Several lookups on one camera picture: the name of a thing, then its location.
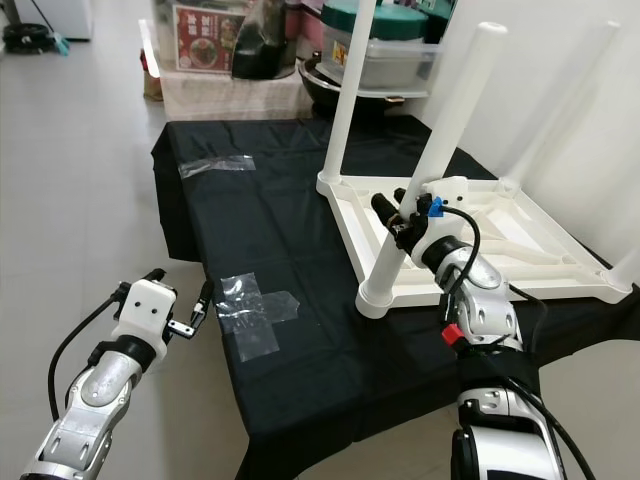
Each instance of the gray tile floor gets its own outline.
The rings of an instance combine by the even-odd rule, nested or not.
[[[164,124],[141,95],[137,19],[148,0],[96,1],[95,39],[71,56],[0,61],[0,479],[19,474],[47,432],[46,371],[58,342],[118,280],[169,272],[185,316],[199,266],[167,258],[149,151]],[[58,394],[113,328],[72,345]],[[247,445],[215,322],[176,341],[135,390],[104,480],[232,479]],[[543,369],[547,403],[599,478],[637,478],[635,344],[589,349]],[[448,478],[452,409],[353,445],[303,480]]]

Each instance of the clear tape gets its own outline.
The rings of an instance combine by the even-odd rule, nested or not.
[[[255,170],[251,155],[229,155],[226,157],[201,158],[178,166],[181,178],[193,177],[209,170]]]
[[[253,273],[223,278],[225,301],[216,305],[224,333],[233,333],[240,360],[277,352],[273,323],[298,317],[300,303],[289,292],[262,295]]]

